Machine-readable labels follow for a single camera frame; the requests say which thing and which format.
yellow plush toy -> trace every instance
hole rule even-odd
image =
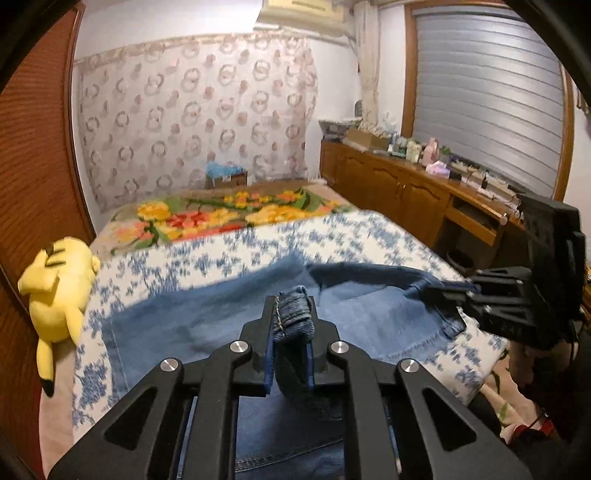
[[[29,314],[39,335],[37,369],[49,397],[54,389],[52,343],[71,337],[78,345],[99,268],[99,259],[82,240],[65,237],[41,250],[18,280],[18,291],[30,294]]]

cabinet door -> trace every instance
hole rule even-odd
[[[361,209],[371,208],[368,187],[371,170],[367,168],[362,153],[347,153],[339,160],[334,189]]]
[[[397,199],[406,178],[394,165],[375,165],[371,171],[370,209],[398,221],[400,202]]]
[[[423,179],[408,176],[399,197],[397,223],[432,248],[443,223],[449,193]]]
[[[339,163],[339,144],[322,143],[320,154],[320,176],[327,180],[329,186],[335,184],[336,169]]]

floral blanket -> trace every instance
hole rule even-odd
[[[106,232],[101,232],[103,252],[97,253],[106,260],[153,245],[352,209],[351,205],[326,199],[303,187],[276,194],[241,190],[204,197],[202,191],[187,192],[119,209]]]

blue and white bedspread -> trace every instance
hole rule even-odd
[[[442,280],[462,279],[386,217],[360,210],[243,229],[116,257],[103,265],[96,277],[76,352],[74,441],[114,403],[111,365],[101,333],[103,319],[150,295],[244,275],[295,251],[310,262],[404,265],[426,270]],[[456,397],[468,403],[490,374],[505,341],[481,332],[473,319],[462,316],[466,330],[445,350],[425,361],[424,366]]]

bottle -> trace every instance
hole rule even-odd
[[[413,158],[411,159],[413,163],[418,163],[418,159],[421,158],[421,153],[423,153],[423,145],[420,143],[415,143]]]
[[[446,147],[445,145],[441,148],[440,151],[440,155],[439,155],[439,161],[447,164],[449,163],[449,157],[452,154],[452,151],[450,150],[449,147]]]
[[[429,139],[429,145],[433,149],[433,153],[431,154],[431,163],[434,163],[439,160],[439,141],[437,138],[431,137]]]
[[[414,146],[415,146],[415,142],[412,138],[409,138],[407,141],[407,156],[406,159],[410,162],[413,161],[413,155],[414,155]]]
[[[423,167],[426,167],[427,165],[430,165],[432,160],[433,160],[433,146],[432,145],[427,145],[425,147],[425,152],[423,152],[423,162],[422,165]]]

